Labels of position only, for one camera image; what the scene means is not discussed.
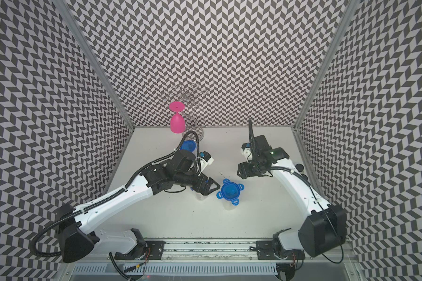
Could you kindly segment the blue lid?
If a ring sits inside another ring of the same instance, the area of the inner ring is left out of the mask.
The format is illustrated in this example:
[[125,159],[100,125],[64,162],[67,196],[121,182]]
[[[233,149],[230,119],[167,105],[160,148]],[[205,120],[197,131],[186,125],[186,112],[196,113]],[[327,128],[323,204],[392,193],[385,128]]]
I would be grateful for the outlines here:
[[240,194],[245,189],[243,184],[238,184],[229,179],[223,180],[223,186],[217,192],[216,197],[219,200],[229,202],[232,207],[237,207],[240,204]]
[[196,149],[197,149],[197,145],[194,140],[185,140],[180,147],[180,150],[185,150],[189,152],[195,152]]

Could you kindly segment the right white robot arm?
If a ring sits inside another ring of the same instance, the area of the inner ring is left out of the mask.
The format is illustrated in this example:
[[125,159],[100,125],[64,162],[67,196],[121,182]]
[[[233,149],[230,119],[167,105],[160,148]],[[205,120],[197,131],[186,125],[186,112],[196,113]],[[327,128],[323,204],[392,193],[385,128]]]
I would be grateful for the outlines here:
[[272,148],[264,135],[255,136],[253,120],[248,120],[249,141],[241,147],[246,161],[237,167],[241,179],[271,176],[277,179],[298,206],[299,228],[278,231],[271,240],[271,251],[278,259],[315,258],[342,249],[347,237],[347,214],[340,205],[322,197],[294,164],[283,148]]

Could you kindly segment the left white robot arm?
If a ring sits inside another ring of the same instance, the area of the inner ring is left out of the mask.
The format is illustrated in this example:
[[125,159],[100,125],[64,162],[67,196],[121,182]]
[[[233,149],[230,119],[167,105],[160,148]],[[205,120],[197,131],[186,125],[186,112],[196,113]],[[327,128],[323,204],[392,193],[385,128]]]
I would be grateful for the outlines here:
[[[76,262],[106,241],[99,237],[97,228],[135,203],[167,191],[174,185],[189,187],[202,196],[217,191],[219,184],[203,172],[212,163],[209,152],[190,152],[177,146],[173,152],[139,168],[120,188],[76,207],[70,204],[59,207],[55,222],[33,237],[29,250],[40,258],[61,256],[64,263]],[[37,244],[52,229],[56,231],[55,238],[60,249],[42,252]]]

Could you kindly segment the clear cup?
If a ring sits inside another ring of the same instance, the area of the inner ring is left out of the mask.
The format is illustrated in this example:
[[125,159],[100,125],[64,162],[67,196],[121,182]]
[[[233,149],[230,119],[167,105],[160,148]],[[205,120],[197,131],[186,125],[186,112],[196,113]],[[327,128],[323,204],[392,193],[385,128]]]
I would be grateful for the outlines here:
[[226,210],[226,211],[232,211],[232,210],[234,210],[235,208],[236,208],[237,206],[235,206],[231,201],[227,201],[227,200],[224,200],[223,201],[223,208]]
[[201,193],[195,193],[195,197],[197,198],[197,200],[199,201],[204,201],[205,199],[207,199],[207,196],[204,196]]

